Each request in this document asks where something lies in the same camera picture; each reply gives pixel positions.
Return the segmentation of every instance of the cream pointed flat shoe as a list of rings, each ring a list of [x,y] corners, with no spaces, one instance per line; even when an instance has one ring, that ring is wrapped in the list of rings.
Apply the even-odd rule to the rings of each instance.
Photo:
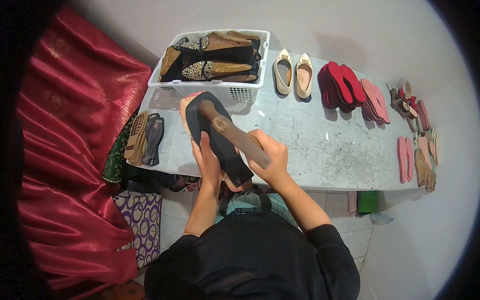
[[[312,64],[306,53],[300,56],[295,71],[297,73],[297,95],[302,99],[306,99],[312,92],[313,77]]]
[[[276,89],[279,93],[288,95],[292,91],[292,61],[286,49],[280,51],[275,59],[273,70],[276,79]]]

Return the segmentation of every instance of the white wall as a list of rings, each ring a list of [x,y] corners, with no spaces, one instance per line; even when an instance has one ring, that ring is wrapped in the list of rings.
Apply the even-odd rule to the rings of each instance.
[[[384,207],[396,220],[373,229],[360,299],[432,299],[441,289],[478,206],[480,118],[465,62],[426,1],[76,0],[72,6],[151,66],[179,33],[245,28],[270,31],[273,50],[334,60],[389,84],[408,79],[439,128],[437,188],[385,193]]]

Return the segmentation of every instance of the person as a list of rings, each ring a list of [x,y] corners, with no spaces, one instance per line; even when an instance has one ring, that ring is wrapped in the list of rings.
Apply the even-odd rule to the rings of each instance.
[[[353,258],[325,211],[288,174],[288,148],[261,130],[250,133],[271,163],[262,169],[247,158],[249,167],[283,198],[301,231],[268,209],[234,210],[214,224],[223,174],[202,132],[200,147],[192,142],[202,174],[197,201],[182,237],[148,267],[146,299],[357,299]]]

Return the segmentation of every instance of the black clothing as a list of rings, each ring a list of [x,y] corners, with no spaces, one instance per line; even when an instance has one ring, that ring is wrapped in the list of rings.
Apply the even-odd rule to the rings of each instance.
[[[273,212],[225,218],[181,237],[148,267],[147,299],[357,299],[360,277],[338,231],[303,235]]]

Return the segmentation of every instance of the tile floor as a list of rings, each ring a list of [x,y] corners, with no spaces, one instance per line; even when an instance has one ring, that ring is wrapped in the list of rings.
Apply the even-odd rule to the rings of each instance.
[[[162,193],[162,216],[160,224],[161,252],[176,242],[183,233],[188,217],[192,212],[198,192]],[[307,191],[307,194],[325,210],[332,224],[337,228],[345,245],[350,249],[355,264],[360,271],[372,234],[373,224],[368,216],[359,218],[348,213],[347,192]],[[135,281],[143,285],[144,274]]]

